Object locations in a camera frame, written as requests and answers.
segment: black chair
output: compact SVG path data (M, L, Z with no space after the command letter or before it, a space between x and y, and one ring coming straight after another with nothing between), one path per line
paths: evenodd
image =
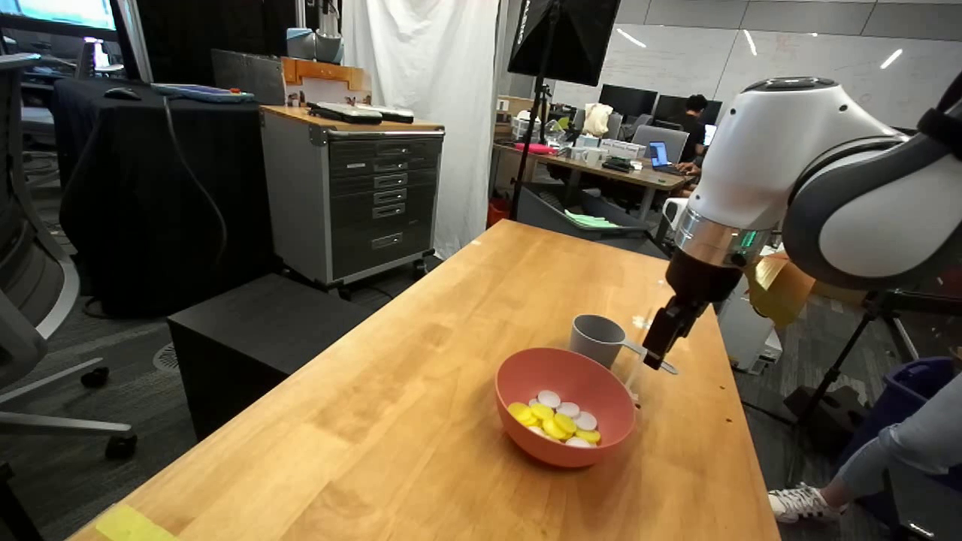
M7 161L7 183L0 186L0 426L104 432L110 437L104 455L110 461L125 461L134 451L129 425L3 410L23 393L101 362L97 358L45 380L14 386L45 358L45 338L66 322L80 290L71 258L64 254L40 223L22 176L22 68L33 60L36 55L0 57L0 155ZM88 387L99 387L104 382L108 373L101 366L83 375Z

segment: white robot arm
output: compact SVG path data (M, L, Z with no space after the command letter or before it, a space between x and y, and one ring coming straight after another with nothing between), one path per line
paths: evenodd
M726 108L678 218L673 296L644 345L657 366L782 233L793 265L843 287L909 287L962 239L962 75L916 135L864 113L834 82L772 77Z

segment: floor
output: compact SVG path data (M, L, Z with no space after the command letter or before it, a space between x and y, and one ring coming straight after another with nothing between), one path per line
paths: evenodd
M56 228L56 190L40 180L36 195L42 215ZM615 247L657 252L644 242L644 238L609 239ZM372 312L404 284L404 274L387 274L354 287L351 299ZM827 480L832 474L832 458L824 458L805 432L777 422L786 415L782 398L821 380L856 319L859 316L842 302L813 299L796 323L782 331L783 353L777 362L764 373L737 373L768 487L783 487L798 478ZM952 341L962 341L960 319L913 319L908 326L926 353L945 353ZM36 375L83 358L101 358L110 366L108 387L88 390L78 382L64 382L22 406L29 412L124 419L138 431L138 455L129 463L108 463L101 461L101 437L0 432L0 461L10 461L14 469L13 487L49 537L66 537L191 444L191 425L164 322L108 322L97 316L97 302L88 306L80 299L51 338L51 353ZM899 362L901 358L885 326L871 323L847 358L843 375L873 399L880 380ZM869 515L851 511L834 529L783 529L783 537L869 541L885 534Z

